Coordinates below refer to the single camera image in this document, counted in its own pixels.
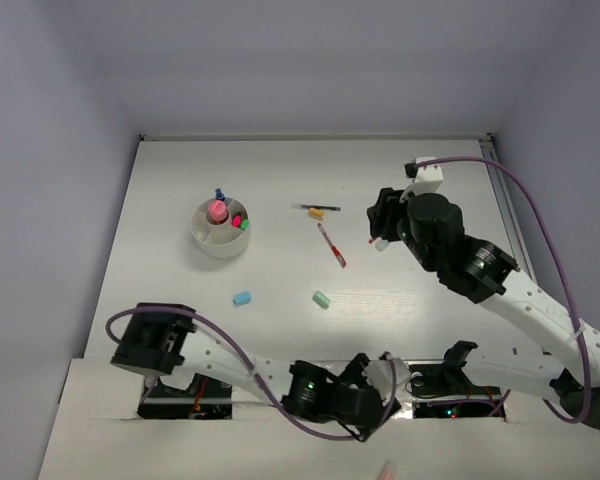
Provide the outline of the pink pencil-shaped highlighter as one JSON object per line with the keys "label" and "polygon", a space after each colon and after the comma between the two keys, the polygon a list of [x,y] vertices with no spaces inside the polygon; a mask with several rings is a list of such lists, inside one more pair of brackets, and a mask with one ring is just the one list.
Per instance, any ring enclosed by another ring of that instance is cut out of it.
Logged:
{"label": "pink pencil-shaped highlighter", "polygon": [[391,461],[387,461],[378,473],[376,480],[395,480],[397,476],[397,467]]}

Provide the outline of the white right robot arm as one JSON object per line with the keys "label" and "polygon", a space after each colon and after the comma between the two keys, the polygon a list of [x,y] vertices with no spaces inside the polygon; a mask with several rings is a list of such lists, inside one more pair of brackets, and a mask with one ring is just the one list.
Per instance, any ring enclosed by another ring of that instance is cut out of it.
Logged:
{"label": "white right robot arm", "polygon": [[467,235],[461,209],[440,194],[383,188],[367,217],[372,238],[404,243],[440,284],[508,321],[542,350],[490,353],[458,341],[434,368],[445,395],[478,386],[518,391],[557,403],[571,419],[600,430],[600,331],[574,324],[569,309],[506,251]]}

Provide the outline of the yellow cap eraser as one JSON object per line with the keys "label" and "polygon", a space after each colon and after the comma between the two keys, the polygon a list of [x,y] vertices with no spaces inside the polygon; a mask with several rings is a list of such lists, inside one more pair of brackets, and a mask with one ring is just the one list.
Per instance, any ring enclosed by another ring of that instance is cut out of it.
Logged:
{"label": "yellow cap eraser", "polygon": [[321,210],[321,209],[317,209],[317,208],[309,208],[309,209],[308,209],[308,214],[309,214],[309,215],[310,215],[312,218],[314,218],[314,219],[316,219],[316,220],[319,220],[319,221],[321,221],[321,220],[324,218],[324,211],[323,211],[323,210]]}

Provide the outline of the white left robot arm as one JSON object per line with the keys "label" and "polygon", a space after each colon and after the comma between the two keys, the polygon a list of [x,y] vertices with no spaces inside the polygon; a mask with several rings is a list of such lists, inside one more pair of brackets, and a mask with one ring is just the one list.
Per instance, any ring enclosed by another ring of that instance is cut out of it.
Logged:
{"label": "white left robot arm", "polygon": [[410,380],[390,353],[356,355],[335,374],[304,361],[249,353],[218,325],[184,305],[140,303],[113,315],[105,332],[115,343],[111,364],[144,377],[166,377],[189,395],[201,376],[242,389],[319,439],[365,442],[401,408]]}

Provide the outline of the pink crayon bottle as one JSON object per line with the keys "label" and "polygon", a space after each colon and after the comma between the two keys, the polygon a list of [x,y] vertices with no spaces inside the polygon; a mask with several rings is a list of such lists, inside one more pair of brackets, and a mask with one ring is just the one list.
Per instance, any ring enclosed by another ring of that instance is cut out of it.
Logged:
{"label": "pink crayon bottle", "polygon": [[223,224],[229,217],[227,205],[222,200],[213,200],[207,208],[208,222],[214,225]]}

